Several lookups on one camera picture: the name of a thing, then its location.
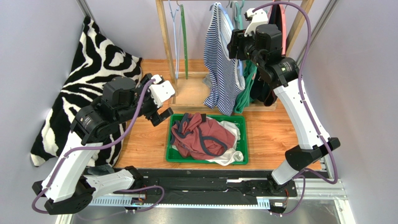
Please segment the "blue white striped tank top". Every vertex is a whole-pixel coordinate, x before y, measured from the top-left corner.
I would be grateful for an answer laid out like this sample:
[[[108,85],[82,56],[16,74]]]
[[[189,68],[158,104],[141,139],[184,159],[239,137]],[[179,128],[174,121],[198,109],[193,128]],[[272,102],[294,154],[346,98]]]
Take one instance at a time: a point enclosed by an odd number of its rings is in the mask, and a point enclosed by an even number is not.
[[[236,59],[228,57],[227,44],[232,30],[219,4],[215,2],[212,6],[211,22],[205,38],[204,65],[209,71],[211,88],[204,105],[211,109],[217,107],[222,114],[230,116],[238,94],[245,88],[245,80],[237,74]]]

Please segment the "red tank top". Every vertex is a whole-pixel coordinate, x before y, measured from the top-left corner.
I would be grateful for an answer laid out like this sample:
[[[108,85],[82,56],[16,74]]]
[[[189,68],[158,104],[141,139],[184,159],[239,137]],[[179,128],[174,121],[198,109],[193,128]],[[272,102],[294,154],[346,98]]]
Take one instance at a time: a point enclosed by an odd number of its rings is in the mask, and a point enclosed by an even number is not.
[[[234,147],[236,140],[217,120],[201,113],[184,113],[182,118],[173,121],[169,143],[183,158],[210,160],[223,156]]]

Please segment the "light blue wire hanger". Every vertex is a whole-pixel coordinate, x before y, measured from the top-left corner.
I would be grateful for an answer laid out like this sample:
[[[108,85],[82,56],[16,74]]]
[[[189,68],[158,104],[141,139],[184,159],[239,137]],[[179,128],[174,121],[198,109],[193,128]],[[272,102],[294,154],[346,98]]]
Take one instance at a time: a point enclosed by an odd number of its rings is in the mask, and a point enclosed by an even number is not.
[[[177,8],[173,8],[171,0],[168,0],[169,10],[172,18],[172,25],[173,25],[173,40],[174,40],[174,50],[175,50],[175,78],[178,79],[179,77],[179,68],[180,68],[180,31],[181,28],[177,28],[176,25],[176,17],[178,12],[180,11],[181,7],[177,5]]]

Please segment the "green plastic hanger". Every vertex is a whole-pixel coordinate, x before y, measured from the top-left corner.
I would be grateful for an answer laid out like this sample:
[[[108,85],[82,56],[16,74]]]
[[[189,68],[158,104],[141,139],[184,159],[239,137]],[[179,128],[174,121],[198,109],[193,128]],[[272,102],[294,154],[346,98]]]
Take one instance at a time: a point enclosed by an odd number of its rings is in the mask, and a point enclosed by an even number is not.
[[[183,47],[184,47],[184,65],[185,65],[185,78],[188,79],[188,49],[187,49],[187,35],[186,35],[186,24],[185,24],[185,10],[184,6],[180,5],[180,16],[181,16],[181,27],[183,33]]]

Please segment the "light blue plastic hanger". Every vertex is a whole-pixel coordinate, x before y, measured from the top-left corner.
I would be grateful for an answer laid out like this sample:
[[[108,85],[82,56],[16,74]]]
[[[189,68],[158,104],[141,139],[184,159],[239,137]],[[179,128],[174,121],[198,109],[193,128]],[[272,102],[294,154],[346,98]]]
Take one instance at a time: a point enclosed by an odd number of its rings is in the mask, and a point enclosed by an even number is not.
[[[230,30],[233,30],[234,26],[233,26],[233,23],[232,23],[229,15],[227,13],[227,10],[221,4],[219,4],[218,7],[221,9],[222,13],[224,14],[224,17],[226,18],[226,21],[227,21],[227,23],[228,23],[228,25],[230,27]],[[242,77],[243,76],[243,64],[242,64],[242,61],[236,60],[236,64],[237,64],[237,66],[236,66],[237,67],[237,74]]]

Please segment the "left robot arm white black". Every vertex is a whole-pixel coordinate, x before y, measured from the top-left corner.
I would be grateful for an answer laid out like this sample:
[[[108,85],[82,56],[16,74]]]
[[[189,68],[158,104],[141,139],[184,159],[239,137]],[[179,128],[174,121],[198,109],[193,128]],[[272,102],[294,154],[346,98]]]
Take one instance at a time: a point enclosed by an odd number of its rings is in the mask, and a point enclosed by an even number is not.
[[[95,152],[111,147],[105,140],[121,124],[129,122],[133,126],[138,117],[144,116],[157,126],[170,117],[171,108],[162,113],[158,110],[175,93],[170,81],[150,73],[140,84],[125,77],[106,83],[102,95],[76,114],[52,172],[33,184],[36,197],[47,200],[43,210],[36,203],[32,203],[32,209],[49,215],[75,214],[100,196],[145,192],[142,175],[132,166],[107,175],[84,175],[84,170]]]

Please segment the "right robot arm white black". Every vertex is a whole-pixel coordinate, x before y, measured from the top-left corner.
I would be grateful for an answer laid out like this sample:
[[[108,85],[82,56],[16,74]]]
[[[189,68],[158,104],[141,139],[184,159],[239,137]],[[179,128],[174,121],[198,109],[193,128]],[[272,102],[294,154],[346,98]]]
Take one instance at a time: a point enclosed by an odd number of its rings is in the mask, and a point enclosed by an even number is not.
[[[304,82],[294,59],[282,54],[282,33],[274,24],[254,31],[234,29],[227,45],[231,59],[250,60],[283,103],[298,137],[298,145],[285,152],[285,160],[267,175],[266,189],[272,195],[284,192],[294,177],[340,147],[340,140],[324,130],[307,100]]]

